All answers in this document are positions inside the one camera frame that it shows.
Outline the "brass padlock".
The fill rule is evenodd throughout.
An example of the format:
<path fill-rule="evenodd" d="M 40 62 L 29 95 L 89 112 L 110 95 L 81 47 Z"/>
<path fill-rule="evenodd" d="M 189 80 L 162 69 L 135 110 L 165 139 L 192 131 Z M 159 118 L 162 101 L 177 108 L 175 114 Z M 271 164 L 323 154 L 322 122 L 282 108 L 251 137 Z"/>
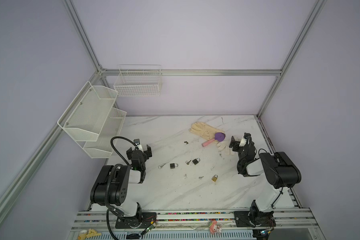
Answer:
<path fill-rule="evenodd" d="M 211 178 L 211 180 L 212 180 L 213 182 L 216 182 L 217 179 L 218 179 L 218 175 L 214 175 L 214 176 Z"/>

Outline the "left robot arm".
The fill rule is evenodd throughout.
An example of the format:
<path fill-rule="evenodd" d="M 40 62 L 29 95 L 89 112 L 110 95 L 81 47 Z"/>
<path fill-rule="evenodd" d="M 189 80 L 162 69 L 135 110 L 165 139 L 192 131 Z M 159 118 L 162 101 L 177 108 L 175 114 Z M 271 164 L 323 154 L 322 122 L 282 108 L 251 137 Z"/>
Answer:
<path fill-rule="evenodd" d="M 152 157 L 152 149 L 138 146 L 137 150 L 127 150 L 127 157 L 132 161 L 127 165 L 103 166 L 90 193 L 92 204 L 107 207 L 111 212 L 124 218 L 140 218 L 141 207 L 128 198 L 129 184 L 142 184 L 146 177 L 146 161 Z"/>

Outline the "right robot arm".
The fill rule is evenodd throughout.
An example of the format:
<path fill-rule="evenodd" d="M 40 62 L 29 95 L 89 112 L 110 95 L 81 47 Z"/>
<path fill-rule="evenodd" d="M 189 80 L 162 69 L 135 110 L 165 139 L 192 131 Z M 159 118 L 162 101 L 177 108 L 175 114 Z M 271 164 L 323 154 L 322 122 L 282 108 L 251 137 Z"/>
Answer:
<path fill-rule="evenodd" d="M 268 184 L 259 197 L 253 200 L 248 215 L 244 217 L 245 224 L 252 227 L 264 225 L 272 220 L 273 210 L 284 191 L 301 182 L 300 170 L 285 152 L 273 154 L 257 150 L 250 133 L 244 133 L 241 141 L 231 138 L 229 148 L 238 153 L 237 172 L 243 177 L 253 177 L 248 172 L 248 166 L 260 161 Z"/>

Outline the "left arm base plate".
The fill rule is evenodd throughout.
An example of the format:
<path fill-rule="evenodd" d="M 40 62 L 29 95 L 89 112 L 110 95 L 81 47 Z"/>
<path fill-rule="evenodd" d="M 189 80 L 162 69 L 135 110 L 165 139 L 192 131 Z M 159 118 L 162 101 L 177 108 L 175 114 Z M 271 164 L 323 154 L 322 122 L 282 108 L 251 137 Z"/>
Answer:
<path fill-rule="evenodd" d="M 134 217 L 125 217 L 117 220 L 115 223 L 116 229 L 146 229 L 156 222 L 157 213 L 155 212 L 142 212 L 137 213 Z"/>

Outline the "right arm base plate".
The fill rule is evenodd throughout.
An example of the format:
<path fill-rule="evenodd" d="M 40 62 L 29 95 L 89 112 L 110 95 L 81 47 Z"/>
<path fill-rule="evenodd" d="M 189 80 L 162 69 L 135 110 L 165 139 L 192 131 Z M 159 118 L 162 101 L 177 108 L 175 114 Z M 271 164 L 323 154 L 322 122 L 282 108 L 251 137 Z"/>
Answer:
<path fill-rule="evenodd" d="M 274 212 L 263 213 L 250 211 L 235 211 L 234 219 L 237 227 L 248 227 L 248 228 L 266 228 L 274 227 L 276 225 Z"/>

